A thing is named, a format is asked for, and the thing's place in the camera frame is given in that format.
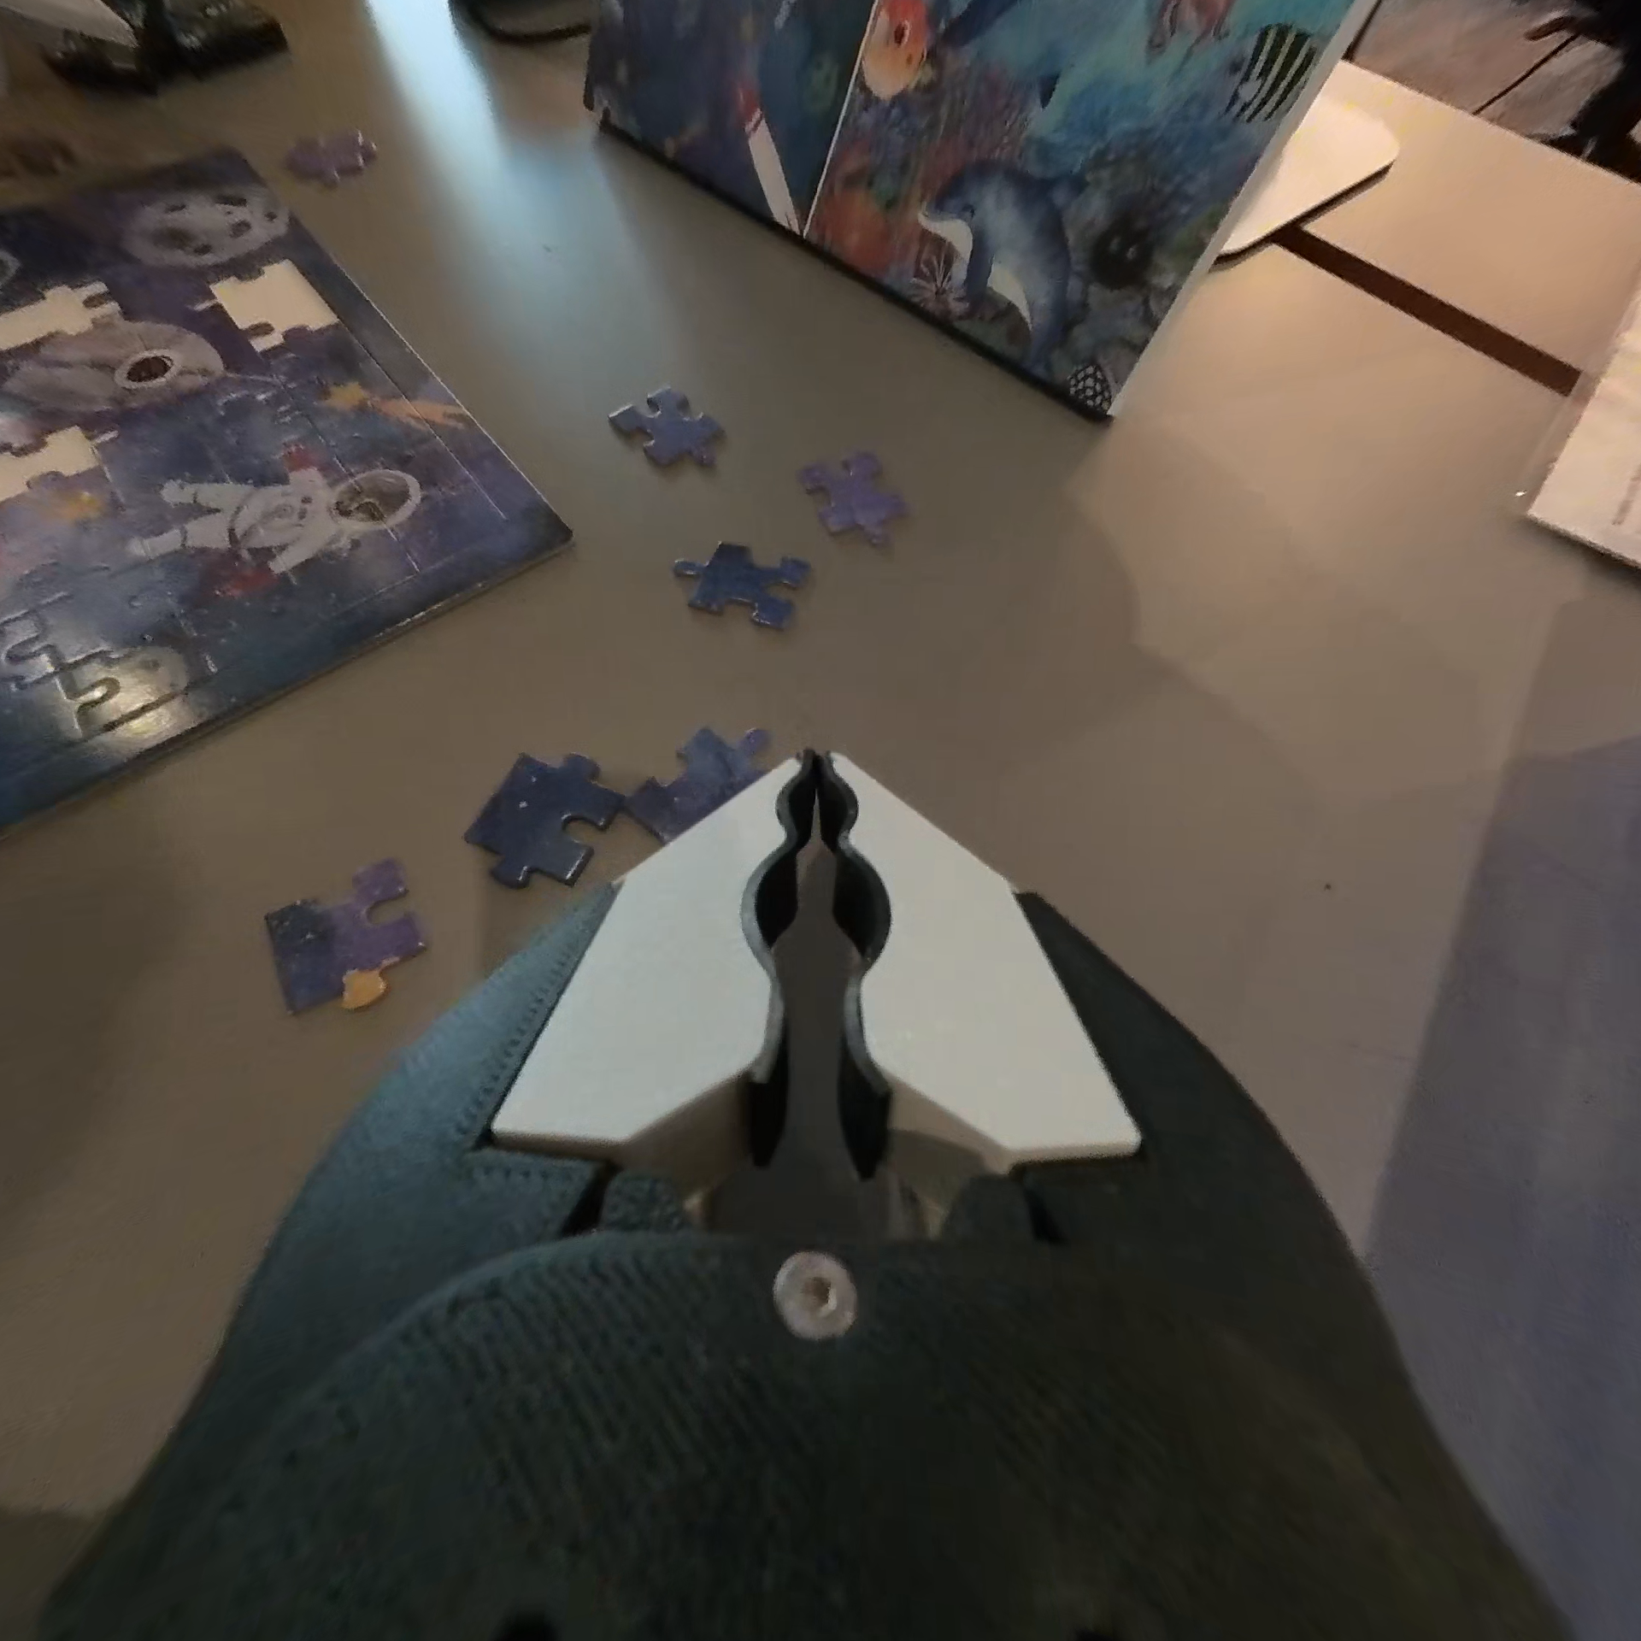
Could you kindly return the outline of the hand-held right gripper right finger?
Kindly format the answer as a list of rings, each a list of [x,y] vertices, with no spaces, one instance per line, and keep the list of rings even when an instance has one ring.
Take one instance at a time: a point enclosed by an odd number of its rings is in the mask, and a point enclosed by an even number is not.
[[[837,1114],[862,1179],[968,1179],[1138,1153],[1129,1114],[1006,876],[857,762],[820,755],[832,916],[857,955]]]

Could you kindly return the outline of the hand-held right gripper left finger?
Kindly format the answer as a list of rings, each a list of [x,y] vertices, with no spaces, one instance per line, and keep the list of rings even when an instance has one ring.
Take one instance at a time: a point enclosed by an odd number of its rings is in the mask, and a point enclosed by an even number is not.
[[[618,878],[490,1124],[497,1145],[709,1193],[763,1167],[789,1102],[775,945],[799,900],[813,755]]]

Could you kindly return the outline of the white stand base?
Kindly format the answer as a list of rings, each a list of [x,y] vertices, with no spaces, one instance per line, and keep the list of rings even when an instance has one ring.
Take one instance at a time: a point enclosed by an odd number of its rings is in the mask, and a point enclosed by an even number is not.
[[[1391,126],[1350,93],[1353,64],[1339,61],[1300,117],[1257,162],[1220,232],[1215,259],[1228,263],[1355,194],[1401,153]]]

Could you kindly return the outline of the space jigsaw puzzle board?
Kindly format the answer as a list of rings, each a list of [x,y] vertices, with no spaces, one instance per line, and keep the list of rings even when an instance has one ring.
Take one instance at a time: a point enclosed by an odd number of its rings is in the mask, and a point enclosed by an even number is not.
[[[1,249],[3,830],[570,543],[239,152]]]

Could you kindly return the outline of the instruction sheet in clear sleeve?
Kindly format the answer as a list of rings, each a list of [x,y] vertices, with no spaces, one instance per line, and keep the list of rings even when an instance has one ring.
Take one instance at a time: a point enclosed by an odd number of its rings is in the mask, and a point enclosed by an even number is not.
[[[1618,563],[1639,567],[1639,292],[1579,374],[1546,446],[1524,517]]]

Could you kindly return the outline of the illustrated puzzle box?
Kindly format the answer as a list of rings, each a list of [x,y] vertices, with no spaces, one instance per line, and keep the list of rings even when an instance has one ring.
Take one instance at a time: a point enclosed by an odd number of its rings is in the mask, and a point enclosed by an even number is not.
[[[1105,420],[1368,8],[603,1],[584,105]]]

